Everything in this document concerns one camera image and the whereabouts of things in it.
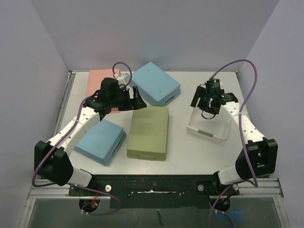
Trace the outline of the blue perforated basket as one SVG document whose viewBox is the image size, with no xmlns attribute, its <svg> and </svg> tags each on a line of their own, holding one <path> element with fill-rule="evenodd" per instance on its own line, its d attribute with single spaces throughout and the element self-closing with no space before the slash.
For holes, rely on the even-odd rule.
<svg viewBox="0 0 304 228">
<path fill-rule="evenodd" d="M 181 94 L 180 83 L 153 62 L 133 73 L 130 86 L 138 87 L 140 96 L 151 106 L 166 106 Z"/>
<path fill-rule="evenodd" d="M 126 133 L 122 127 L 103 119 L 85 134 L 74 150 L 108 167 L 125 139 Z"/>
</svg>

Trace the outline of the white perforated basket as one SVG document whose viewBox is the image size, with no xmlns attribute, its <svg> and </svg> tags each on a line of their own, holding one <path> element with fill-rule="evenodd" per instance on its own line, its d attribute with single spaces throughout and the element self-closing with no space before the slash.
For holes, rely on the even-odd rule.
<svg viewBox="0 0 304 228">
<path fill-rule="evenodd" d="M 217 143 L 226 140 L 229 124 L 221 116 L 216 115 L 211 119 L 212 115 L 205 113 L 208 118 L 205 119 L 201 114 L 198 107 L 192 108 L 186 132 Z"/>
</svg>

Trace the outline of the green perforated basket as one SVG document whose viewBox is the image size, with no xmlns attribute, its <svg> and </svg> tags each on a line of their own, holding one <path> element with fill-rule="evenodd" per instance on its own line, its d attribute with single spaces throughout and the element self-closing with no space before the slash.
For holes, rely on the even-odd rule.
<svg viewBox="0 0 304 228">
<path fill-rule="evenodd" d="M 133 111 L 127 143 L 127 157 L 165 161 L 167 158 L 169 109 L 148 106 Z"/>
</svg>

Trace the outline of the pink perforated basket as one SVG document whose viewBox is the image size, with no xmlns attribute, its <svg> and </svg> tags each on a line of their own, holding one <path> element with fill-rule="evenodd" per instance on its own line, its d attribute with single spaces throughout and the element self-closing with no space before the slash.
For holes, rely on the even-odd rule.
<svg viewBox="0 0 304 228">
<path fill-rule="evenodd" d="M 111 69 L 89 71 L 85 97 L 91 96 L 96 90 L 99 90 L 102 80 L 106 77 L 113 78 L 113 72 Z"/>
</svg>

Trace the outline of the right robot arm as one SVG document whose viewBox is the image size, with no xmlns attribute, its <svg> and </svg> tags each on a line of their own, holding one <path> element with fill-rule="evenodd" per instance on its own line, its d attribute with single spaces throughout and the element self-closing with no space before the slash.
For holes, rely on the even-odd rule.
<svg viewBox="0 0 304 228">
<path fill-rule="evenodd" d="M 248 179 L 257 186 L 257 177 L 266 176 L 275 171 L 278 145 L 274 139 L 267 139 L 251 123 L 243 112 L 243 104 L 233 93 L 225 93 L 216 80 L 197 86 L 191 107 L 200 109 L 213 117 L 220 116 L 228 128 L 240 135 L 242 151 L 235 164 L 215 173 L 212 190 L 223 194 L 229 184 L 237 184 Z"/>
</svg>

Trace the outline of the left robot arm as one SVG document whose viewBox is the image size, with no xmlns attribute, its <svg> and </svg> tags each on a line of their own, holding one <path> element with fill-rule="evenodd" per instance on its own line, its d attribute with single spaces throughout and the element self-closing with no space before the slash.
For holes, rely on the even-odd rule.
<svg viewBox="0 0 304 228">
<path fill-rule="evenodd" d="M 58 134 L 46 142 L 39 141 L 34 147 L 34 174 L 50 181 L 50 185 L 66 184 L 80 186 L 85 195 L 95 193 L 97 183 L 87 171 L 73 167 L 70 154 L 86 133 L 116 108 L 119 111 L 133 111 L 146 108 L 138 87 L 133 86 L 133 95 L 129 89 L 119 85 L 118 80 L 102 80 L 100 89 L 86 97 L 80 104 L 77 115 Z"/>
</svg>

